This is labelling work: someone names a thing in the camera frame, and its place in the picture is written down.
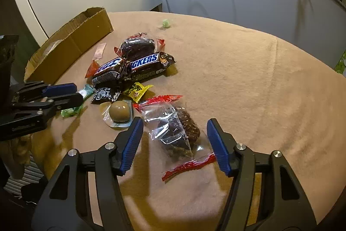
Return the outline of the small green candy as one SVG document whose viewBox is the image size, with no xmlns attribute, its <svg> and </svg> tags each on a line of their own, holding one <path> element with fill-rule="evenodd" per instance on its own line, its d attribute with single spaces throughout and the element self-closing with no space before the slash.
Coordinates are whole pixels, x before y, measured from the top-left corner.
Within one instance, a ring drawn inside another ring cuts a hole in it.
<svg viewBox="0 0 346 231">
<path fill-rule="evenodd" d="M 164 19 L 164 20 L 162 21 L 162 27 L 163 27 L 164 29 L 170 28 L 170 27 L 171 27 L 170 21 L 169 21 L 168 19 Z"/>
</svg>

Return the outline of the brown cardboard box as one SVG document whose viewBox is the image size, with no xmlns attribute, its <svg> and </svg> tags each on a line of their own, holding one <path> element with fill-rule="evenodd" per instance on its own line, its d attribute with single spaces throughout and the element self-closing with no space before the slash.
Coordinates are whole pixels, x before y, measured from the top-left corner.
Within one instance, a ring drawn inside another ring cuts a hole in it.
<svg viewBox="0 0 346 231">
<path fill-rule="evenodd" d="M 56 31 L 28 60 L 24 81 L 55 83 L 88 49 L 113 31 L 105 8 L 92 7 Z"/>
</svg>

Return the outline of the round chocolate ball pack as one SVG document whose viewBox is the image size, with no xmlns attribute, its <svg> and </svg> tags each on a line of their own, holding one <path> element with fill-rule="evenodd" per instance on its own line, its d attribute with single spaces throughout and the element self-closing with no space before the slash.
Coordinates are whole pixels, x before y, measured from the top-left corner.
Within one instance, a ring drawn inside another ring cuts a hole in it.
<svg viewBox="0 0 346 231">
<path fill-rule="evenodd" d="M 134 118 L 132 103 L 129 100 L 101 103 L 99 110 L 103 121 L 111 128 L 127 128 Z"/>
</svg>

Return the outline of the red date bag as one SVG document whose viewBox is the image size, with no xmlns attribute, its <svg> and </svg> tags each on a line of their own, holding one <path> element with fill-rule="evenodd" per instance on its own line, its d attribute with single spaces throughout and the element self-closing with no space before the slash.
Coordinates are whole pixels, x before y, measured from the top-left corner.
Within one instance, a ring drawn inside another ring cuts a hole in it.
<svg viewBox="0 0 346 231">
<path fill-rule="evenodd" d="M 182 95 L 157 95 L 137 103 L 148 136 L 164 155 L 166 182 L 216 161 L 205 131 L 194 121 Z"/>
</svg>

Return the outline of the pink candy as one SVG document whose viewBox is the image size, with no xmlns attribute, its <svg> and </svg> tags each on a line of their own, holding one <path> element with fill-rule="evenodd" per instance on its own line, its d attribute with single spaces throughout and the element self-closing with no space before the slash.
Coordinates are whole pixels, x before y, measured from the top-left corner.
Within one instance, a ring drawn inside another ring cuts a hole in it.
<svg viewBox="0 0 346 231">
<path fill-rule="evenodd" d="M 96 51 L 93 56 L 94 61 L 98 61 L 103 58 L 103 53 L 106 48 L 107 43 L 98 43 L 96 46 Z"/>
</svg>

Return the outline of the small red candy packet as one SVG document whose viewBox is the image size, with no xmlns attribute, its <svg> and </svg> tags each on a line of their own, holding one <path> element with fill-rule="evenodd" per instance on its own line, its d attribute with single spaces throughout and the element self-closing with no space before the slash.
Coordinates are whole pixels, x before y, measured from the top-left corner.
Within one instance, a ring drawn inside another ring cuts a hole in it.
<svg viewBox="0 0 346 231">
<path fill-rule="evenodd" d="M 90 66 L 87 69 L 85 78 L 88 79 L 90 77 L 93 77 L 95 73 L 98 71 L 100 65 L 97 61 L 93 60 Z"/>
</svg>

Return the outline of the clear bag dark snack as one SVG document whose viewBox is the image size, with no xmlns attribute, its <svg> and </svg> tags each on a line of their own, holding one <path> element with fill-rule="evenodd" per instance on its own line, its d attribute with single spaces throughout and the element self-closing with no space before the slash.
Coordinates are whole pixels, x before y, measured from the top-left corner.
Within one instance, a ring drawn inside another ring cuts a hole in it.
<svg viewBox="0 0 346 231">
<path fill-rule="evenodd" d="M 164 39 L 151 39 L 146 33 L 137 33 L 125 39 L 119 47 L 115 47 L 114 52 L 128 61 L 132 61 L 163 51 L 164 47 Z"/>
</svg>

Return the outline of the green mint candy pack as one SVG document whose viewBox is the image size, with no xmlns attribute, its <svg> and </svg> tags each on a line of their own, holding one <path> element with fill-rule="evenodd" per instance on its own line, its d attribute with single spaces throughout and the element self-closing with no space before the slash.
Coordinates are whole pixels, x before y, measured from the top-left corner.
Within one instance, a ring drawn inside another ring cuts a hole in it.
<svg viewBox="0 0 346 231">
<path fill-rule="evenodd" d="M 68 118 L 68 117 L 72 117 L 75 115 L 79 115 L 82 108 L 83 108 L 83 104 L 84 102 L 95 92 L 94 87 L 92 87 L 89 84 L 85 84 L 85 86 L 78 90 L 77 93 L 80 94 L 80 96 L 82 97 L 78 102 L 76 102 L 73 107 L 71 108 L 67 108 L 64 109 L 60 112 L 60 116 L 62 118 Z"/>
</svg>

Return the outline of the yellow candy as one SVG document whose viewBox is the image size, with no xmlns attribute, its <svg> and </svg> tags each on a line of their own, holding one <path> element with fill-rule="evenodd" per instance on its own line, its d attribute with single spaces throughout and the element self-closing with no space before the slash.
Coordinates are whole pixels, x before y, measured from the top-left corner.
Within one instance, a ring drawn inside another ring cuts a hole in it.
<svg viewBox="0 0 346 231">
<path fill-rule="evenodd" d="M 149 90 L 153 85 L 149 84 L 144 86 L 139 82 L 135 82 L 131 87 L 122 92 L 123 95 L 131 98 L 135 103 L 138 103 L 142 96 Z"/>
</svg>

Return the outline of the small Snickers bar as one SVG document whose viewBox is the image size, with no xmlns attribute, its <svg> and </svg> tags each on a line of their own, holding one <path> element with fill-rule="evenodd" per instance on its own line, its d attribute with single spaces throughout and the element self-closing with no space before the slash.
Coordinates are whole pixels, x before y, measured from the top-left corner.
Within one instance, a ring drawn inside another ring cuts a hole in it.
<svg viewBox="0 0 346 231">
<path fill-rule="evenodd" d="M 121 78 L 125 60 L 122 57 L 116 57 L 111 61 L 101 65 L 95 72 L 91 82 L 94 86 L 107 81 L 118 80 Z"/>
</svg>

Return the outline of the long Snickers bar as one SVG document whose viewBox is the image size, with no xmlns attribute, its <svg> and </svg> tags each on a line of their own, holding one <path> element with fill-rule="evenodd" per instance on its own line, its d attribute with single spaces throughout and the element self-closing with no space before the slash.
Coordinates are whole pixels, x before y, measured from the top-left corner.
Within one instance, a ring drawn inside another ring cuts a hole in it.
<svg viewBox="0 0 346 231">
<path fill-rule="evenodd" d="M 163 73 L 174 64 L 175 59 L 172 55 L 165 52 L 155 52 L 128 62 L 121 78 L 124 81 L 141 81 Z"/>
</svg>

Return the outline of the black white patterned packet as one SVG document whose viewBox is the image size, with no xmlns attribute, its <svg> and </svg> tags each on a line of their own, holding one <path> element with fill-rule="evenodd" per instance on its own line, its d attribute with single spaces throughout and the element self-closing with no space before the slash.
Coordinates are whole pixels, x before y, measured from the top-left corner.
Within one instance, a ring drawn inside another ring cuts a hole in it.
<svg viewBox="0 0 346 231">
<path fill-rule="evenodd" d="M 121 91 L 117 89 L 112 89 L 110 87 L 101 87 L 96 90 L 91 103 L 92 104 L 102 104 L 106 102 L 115 102 L 119 98 Z"/>
</svg>

